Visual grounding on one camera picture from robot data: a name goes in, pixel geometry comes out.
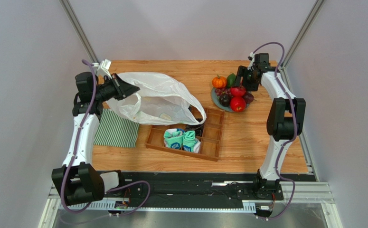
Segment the red pomegranate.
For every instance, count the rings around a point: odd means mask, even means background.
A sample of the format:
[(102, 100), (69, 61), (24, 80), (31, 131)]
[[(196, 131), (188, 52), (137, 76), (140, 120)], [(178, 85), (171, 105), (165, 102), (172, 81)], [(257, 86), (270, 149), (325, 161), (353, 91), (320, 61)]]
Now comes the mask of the red pomegranate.
[(246, 89), (243, 86), (234, 86), (230, 88), (230, 93), (233, 97), (243, 97), (246, 93)]

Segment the dark purple plum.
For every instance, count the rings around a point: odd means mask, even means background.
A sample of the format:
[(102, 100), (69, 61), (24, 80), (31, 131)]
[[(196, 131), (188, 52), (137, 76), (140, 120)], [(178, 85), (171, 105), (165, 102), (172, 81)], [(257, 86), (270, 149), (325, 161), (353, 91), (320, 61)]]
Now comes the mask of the dark purple plum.
[(231, 96), (228, 94), (221, 94), (219, 97), (219, 103), (223, 106), (223, 107), (229, 107), (230, 103), (231, 103)]

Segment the red apple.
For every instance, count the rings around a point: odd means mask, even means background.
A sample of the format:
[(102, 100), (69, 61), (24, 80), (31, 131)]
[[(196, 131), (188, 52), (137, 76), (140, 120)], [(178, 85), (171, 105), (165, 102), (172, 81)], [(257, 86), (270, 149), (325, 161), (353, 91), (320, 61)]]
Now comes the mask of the red apple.
[(234, 112), (242, 112), (246, 108), (246, 102), (242, 97), (235, 96), (230, 101), (230, 108)]

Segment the white plastic bag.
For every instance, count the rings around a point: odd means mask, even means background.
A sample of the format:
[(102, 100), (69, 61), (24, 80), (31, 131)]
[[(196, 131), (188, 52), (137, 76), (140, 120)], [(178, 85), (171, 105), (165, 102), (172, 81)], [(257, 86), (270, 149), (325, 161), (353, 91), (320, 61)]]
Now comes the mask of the white plastic bag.
[(119, 77), (139, 91), (106, 103), (120, 117), (146, 125), (198, 125), (206, 121), (206, 111), (198, 99), (178, 80), (157, 72), (126, 72)]

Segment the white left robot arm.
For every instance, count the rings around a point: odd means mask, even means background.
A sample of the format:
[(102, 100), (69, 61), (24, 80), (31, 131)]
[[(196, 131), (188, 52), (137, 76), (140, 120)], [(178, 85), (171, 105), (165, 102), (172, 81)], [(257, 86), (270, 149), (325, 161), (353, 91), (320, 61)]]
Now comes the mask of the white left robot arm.
[(139, 91), (139, 87), (123, 81), (117, 74), (106, 76), (102, 84), (91, 72), (75, 76), (78, 89), (72, 110), (74, 130), (69, 151), (51, 178), (62, 204), (66, 207), (100, 201), (105, 194), (120, 186), (120, 171), (98, 173), (92, 166), (95, 134), (103, 112), (103, 102), (123, 100)]

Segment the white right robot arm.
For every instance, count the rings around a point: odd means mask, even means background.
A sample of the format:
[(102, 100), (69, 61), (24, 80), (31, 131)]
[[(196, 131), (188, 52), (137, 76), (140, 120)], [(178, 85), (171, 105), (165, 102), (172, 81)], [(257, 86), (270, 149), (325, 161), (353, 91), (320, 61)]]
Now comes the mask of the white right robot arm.
[(270, 142), (250, 190), (254, 197), (265, 199), (280, 189), (281, 168), (289, 147), (302, 133), (306, 102), (285, 85), (279, 70), (269, 63), (267, 53), (251, 53), (248, 59), (249, 66), (238, 68), (236, 81), (247, 91), (257, 91), (263, 86), (272, 100), (266, 123)]

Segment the green avocado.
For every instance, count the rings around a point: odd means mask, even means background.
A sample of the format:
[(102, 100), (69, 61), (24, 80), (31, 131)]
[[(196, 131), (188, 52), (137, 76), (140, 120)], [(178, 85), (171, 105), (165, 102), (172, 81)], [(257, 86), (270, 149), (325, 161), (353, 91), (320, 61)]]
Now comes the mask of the green avocado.
[(227, 78), (226, 78), (227, 84), (226, 87), (227, 88), (232, 88), (236, 85), (236, 75), (234, 73), (231, 73)]

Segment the small orange pumpkin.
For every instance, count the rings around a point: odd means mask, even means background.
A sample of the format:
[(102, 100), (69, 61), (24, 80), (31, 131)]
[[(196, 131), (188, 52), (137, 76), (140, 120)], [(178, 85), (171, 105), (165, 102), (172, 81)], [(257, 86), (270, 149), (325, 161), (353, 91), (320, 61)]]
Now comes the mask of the small orange pumpkin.
[(212, 79), (212, 86), (216, 89), (222, 89), (227, 86), (227, 79), (224, 76), (217, 75)]

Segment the red grapes bunch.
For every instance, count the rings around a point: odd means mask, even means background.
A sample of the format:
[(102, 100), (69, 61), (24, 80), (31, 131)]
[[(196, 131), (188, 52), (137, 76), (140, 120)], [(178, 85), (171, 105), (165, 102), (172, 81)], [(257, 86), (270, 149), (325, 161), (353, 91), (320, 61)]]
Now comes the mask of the red grapes bunch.
[(221, 95), (228, 95), (230, 98), (232, 98), (231, 89), (230, 88), (215, 88), (215, 94), (219, 98)]

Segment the grey plate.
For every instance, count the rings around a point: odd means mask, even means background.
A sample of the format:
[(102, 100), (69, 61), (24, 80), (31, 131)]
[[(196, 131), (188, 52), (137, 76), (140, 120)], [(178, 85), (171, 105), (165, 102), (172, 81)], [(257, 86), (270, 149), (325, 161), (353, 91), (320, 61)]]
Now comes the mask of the grey plate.
[(211, 92), (211, 96), (212, 96), (212, 100), (213, 102), (221, 109), (225, 110), (225, 111), (229, 111), (229, 112), (234, 112), (230, 106), (229, 107), (223, 107), (220, 103), (219, 103), (219, 98), (216, 96), (215, 94), (215, 88), (212, 89), (212, 92)]

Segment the green striped cloth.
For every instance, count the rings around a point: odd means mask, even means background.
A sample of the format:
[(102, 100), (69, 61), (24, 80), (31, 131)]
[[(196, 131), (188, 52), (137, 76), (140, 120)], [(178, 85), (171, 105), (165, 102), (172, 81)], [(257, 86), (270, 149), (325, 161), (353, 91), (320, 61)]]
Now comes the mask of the green striped cloth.
[(135, 148), (139, 124), (118, 116), (111, 109), (104, 109), (94, 137), (94, 145)]

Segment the left teal rolled sock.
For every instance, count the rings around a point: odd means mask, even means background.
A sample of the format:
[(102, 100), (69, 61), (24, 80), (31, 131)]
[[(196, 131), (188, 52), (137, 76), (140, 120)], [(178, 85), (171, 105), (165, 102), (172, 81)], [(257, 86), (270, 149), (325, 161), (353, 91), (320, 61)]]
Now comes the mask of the left teal rolled sock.
[(179, 128), (167, 129), (163, 136), (164, 146), (171, 149), (181, 149), (184, 133), (184, 130)]

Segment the teal rolled sock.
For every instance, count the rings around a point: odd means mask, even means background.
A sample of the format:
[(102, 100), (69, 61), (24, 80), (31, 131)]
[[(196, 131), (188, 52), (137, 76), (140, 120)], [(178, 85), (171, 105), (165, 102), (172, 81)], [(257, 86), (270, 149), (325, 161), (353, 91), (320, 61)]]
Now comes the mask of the teal rolled sock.
[(201, 141), (196, 137), (195, 131), (187, 131), (183, 135), (183, 150), (186, 152), (199, 153)]
[(184, 130), (179, 128), (167, 129), (163, 136), (164, 146), (171, 149), (181, 149), (184, 133)]

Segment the wooden divided tray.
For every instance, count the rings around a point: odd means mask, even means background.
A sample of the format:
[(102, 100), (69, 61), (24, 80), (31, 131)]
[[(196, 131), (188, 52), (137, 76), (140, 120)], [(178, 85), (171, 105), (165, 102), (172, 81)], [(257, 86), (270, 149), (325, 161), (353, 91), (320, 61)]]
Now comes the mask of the wooden divided tray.
[(196, 138), (200, 140), (200, 150), (198, 153), (186, 152), (183, 149), (172, 149), (164, 145), (164, 132), (168, 129), (174, 128), (184, 130), (186, 125), (180, 123), (173, 125), (152, 125), (148, 139), (145, 143), (146, 148), (213, 162), (218, 161), (225, 112), (223, 110), (213, 108), (204, 108), (204, 111), (206, 112), (206, 121), (203, 123), (201, 133), (196, 135)]

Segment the right teal rolled sock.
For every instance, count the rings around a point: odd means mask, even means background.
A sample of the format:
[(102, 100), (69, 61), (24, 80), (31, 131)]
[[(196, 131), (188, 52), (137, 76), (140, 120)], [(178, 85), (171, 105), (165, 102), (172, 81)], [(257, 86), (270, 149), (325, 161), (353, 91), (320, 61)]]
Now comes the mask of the right teal rolled sock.
[(199, 153), (201, 141), (196, 137), (195, 131), (187, 131), (183, 135), (183, 150), (186, 152)]

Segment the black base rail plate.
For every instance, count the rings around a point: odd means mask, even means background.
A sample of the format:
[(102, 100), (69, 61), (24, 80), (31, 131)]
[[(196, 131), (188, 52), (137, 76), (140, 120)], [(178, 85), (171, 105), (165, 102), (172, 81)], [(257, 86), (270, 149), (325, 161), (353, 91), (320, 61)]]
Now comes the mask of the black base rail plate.
[(127, 190), (107, 197), (128, 199), (128, 205), (159, 209), (240, 209), (252, 193), (255, 173), (133, 172), (122, 173)]

